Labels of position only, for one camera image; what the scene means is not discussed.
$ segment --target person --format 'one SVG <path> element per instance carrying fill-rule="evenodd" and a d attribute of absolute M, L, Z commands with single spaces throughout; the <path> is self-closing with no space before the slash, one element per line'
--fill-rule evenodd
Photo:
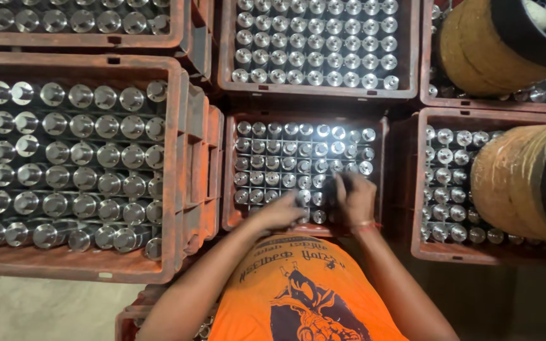
<path fill-rule="evenodd" d="M 269 236 L 305 214 L 289 192 L 248 217 L 180 276 L 136 339 L 193 339 L 223 293 L 209 340 L 457 340 L 375 227 L 376 186 L 358 174 L 336 174 L 334 181 L 338 209 L 365 255 L 367 277 L 337 244 L 304 234 Z"/>

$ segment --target grey floor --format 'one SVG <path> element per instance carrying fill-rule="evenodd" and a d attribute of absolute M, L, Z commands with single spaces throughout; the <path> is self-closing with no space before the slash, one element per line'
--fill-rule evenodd
<path fill-rule="evenodd" d="M 546 340 L 546 267 L 403 260 L 463 340 Z M 0 277 L 0 340 L 113 340 L 143 288 Z"/>

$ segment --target printed graphic on t-shirt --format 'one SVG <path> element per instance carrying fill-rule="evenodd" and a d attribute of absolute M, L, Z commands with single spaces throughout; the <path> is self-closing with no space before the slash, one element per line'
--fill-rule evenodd
<path fill-rule="evenodd" d="M 302 275 L 296 261 L 292 264 L 292 272 L 280 267 L 288 285 L 270 301 L 274 341 L 371 341 L 338 294 Z"/>

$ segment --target orange t-shirt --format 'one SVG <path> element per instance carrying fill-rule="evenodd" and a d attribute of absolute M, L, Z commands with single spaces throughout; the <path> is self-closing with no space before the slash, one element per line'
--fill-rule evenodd
<path fill-rule="evenodd" d="M 235 270 L 210 341 L 406 340 L 359 265 L 312 236 L 270 236 Z"/>

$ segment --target hand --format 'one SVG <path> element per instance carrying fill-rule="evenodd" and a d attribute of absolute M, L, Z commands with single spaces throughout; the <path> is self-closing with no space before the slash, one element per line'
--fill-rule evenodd
<path fill-rule="evenodd" d="M 343 178 L 351 182 L 352 191 L 347 193 Z M 376 185 L 356 173 L 335 174 L 338 208 L 349 228 L 374 221 Z"/>
<path fill-rule="evenodd" d="M 304 209 L 297 207 L 296 190 L 285 193 L 250 216 L 246 224 L 255 226 L 259 232 L 285 228 L 298 218 L 306 215 Z"/>

